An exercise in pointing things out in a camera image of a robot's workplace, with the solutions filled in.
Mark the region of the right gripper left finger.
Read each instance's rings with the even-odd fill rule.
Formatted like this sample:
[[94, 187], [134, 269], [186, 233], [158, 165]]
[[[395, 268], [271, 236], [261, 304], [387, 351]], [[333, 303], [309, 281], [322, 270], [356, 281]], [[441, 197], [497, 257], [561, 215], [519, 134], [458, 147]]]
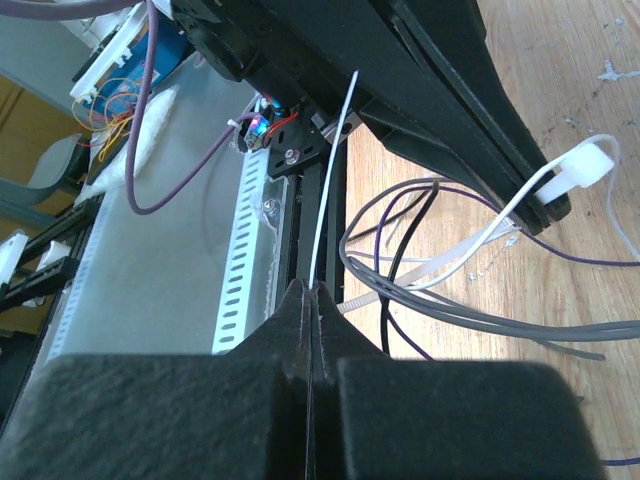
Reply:
[[307, 338], [311, 293], [224, 355], [76, 354], [29, 382], [1, 438], [5, 479], [302, 479], [305, 392], [267, 343]]

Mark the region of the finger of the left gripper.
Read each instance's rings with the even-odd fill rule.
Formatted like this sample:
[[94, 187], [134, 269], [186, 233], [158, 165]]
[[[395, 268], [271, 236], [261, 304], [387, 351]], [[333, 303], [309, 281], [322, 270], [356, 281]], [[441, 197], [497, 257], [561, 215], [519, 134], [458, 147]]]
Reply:
[[359, 75], [352, 110], [390, 152], [443, 174], [505, 206], [524, 185], [521, 168], [497, 144], [460, 95], [431, 68], [419, 47], [398, 37], [386, 6], [370, 1], [269, 1], [283, 32], [269, 51], [323, 113]]
[[411, 113], [369, 109], [392, 153], [456, 180], [502, 208], [547, 161], [509, 100], [485, 44], [475, 1], [375, 1], [373, 8], [421, 71], [397, 92], [426, 88]]

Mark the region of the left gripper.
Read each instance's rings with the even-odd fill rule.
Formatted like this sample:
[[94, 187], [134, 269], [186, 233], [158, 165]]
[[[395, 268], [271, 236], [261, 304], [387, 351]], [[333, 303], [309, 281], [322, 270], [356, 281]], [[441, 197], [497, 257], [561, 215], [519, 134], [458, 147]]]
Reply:
[[358, 1], [172, 1], [176, 22], [223, 78], [283, 108], [342, 108], [359, 55]]

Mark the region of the white zip tie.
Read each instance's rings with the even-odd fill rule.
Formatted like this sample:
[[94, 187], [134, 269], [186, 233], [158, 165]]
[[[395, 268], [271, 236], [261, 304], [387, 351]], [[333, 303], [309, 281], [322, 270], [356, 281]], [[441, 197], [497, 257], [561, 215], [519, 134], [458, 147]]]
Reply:
[[[555, 158], [597, 133], [623, 137], [623, 108], [618, 87], [588, 83], [571, 90], [554, 77], [523, 75], [507, 69], [500, 75], [505, 90], [540, 143]], [[373, 196], [403, 180], [427, 176], [427, 171], [387, 152], [366, 126], [348, 139], [347, 215], [353, 217]], [[572, 211], [535, 240], [520, 232], [482, 247], [457, 273], [437, 286], [440, 293], [468, 298], [491, 312], [507, 312], [518, 303], [533, 303], [544, 289], [575, 295], [592, 288], [596, 276], [617, 278], [623, 269], [604, 261], [627, 259], [606, 218], [605, 180], [571, 191]], [[423, 258], [441, 255], [489, 224], [495, 214], [469, 198], [469, 190], [449, 185], [440, 193], [408, 245], [406, 273]]]

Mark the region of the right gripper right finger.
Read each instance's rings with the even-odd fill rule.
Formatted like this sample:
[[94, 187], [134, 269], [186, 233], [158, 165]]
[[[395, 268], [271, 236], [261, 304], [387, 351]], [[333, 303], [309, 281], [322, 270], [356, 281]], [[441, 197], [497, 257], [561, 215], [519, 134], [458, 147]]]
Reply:
[[577, 398], [548, 365], [394, 360], [324, 287], [319, 355], [346, 479], [602, 479]]

